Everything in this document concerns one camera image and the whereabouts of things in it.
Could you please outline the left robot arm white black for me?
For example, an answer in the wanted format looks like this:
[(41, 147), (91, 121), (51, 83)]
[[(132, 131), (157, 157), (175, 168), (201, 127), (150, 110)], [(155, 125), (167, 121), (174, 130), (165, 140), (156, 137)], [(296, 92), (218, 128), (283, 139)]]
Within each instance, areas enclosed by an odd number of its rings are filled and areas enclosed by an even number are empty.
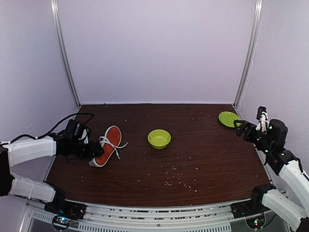
[(91, 159), (103, 154), (98, 141), (90, 140), (91, 129), (76, 120), (69, 120), (61, 132), (48, 132), (34, 137), (23, 134), (10, 142), (0, 144), (0, 195), (14, 195), (49, 203), (60, 215), (70, 207), (64, 192), (38, 179), (13, 172), (16, 166), (37, 160), (63, 156), (78, 160)]

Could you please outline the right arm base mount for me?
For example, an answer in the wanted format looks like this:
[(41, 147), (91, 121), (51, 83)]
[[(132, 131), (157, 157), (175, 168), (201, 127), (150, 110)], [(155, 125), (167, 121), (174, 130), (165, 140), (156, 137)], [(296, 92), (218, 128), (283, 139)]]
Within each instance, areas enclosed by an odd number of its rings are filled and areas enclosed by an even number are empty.
[(233, 203), (230, 205), (234, 219), (261, 214), (269, 208), (262, 204), (263, 196), (270, 190), (277, 189), (272, 184), (265, 184), (253, 188), (251, 198), (246, 201)]

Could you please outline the white shoelace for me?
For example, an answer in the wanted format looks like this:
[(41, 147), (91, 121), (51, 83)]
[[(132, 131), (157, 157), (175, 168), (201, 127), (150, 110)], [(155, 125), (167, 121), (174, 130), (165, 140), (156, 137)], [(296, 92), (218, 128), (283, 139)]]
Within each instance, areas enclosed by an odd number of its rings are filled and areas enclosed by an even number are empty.
[(123, 149), (128, 145), (128, 142), (124, 143), (123, 145), (121, 145), (121, 144), (114, 145), (112, 142), (110, 142), (110, 140), (106, 136), (100, 136), (99, 137), (99, 143), (100, 143), (102, 148), (104, 148), (105, 145), (109, 145), (112, 148), (111, 154), (116, 153), (118, 159), (120, 159), (118, 149)]

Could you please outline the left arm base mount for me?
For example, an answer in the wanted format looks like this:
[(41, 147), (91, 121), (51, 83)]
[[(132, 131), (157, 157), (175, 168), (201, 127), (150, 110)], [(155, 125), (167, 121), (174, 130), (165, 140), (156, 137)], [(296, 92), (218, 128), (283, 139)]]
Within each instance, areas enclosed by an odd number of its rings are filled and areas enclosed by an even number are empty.
[(44, 210), (72, 220), (79, 220), (84, 218), (86, 205), (66, 200), (65, 192), (58, 189), (53, 200), (44, 203)]

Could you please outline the grey canvas sneaker red sole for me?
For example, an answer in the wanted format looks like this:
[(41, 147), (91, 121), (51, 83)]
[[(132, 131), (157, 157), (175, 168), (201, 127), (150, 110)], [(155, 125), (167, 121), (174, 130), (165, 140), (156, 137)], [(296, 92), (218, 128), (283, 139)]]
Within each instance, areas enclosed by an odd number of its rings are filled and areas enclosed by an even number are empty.
[[(120, 129), (113, 125), (107, 128), (105, 131), (104, 136), (106, 136), (110, 142), (112, 142), (114, 145), (119, 145), (122, 141), (122, 134)], [(97, 157), (95, 159), (91, 159), (89, 162), (89, 165), (91, 167), (101, 168), (107, 164), (111, 156), (114, 154), (111, 154), (112, 148), (109, 145), (105, 145), (104, 148), (104, 154), (101, 157)]]

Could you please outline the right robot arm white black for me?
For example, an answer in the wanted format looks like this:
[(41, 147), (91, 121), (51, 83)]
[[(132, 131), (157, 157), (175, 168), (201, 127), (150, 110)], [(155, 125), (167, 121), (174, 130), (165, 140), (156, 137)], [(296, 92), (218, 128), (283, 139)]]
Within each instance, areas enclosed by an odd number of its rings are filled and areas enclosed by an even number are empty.
[(287, 126), (278, 119), (266, 124), (266, 130), (245, 120), (233, 122), (236, 135), (252, 143), (266, 156), (266, 164), (283, 179), (300, 200), (301, 205), (284, 197), (272, 184), (256, 186), (248, 201), (248, 210), (258, 213), (262, 208), (272, 210), (290, 227), (292, 232), (309, 230), (309, 176), (301, 161), (290, 150), (285, 149)]

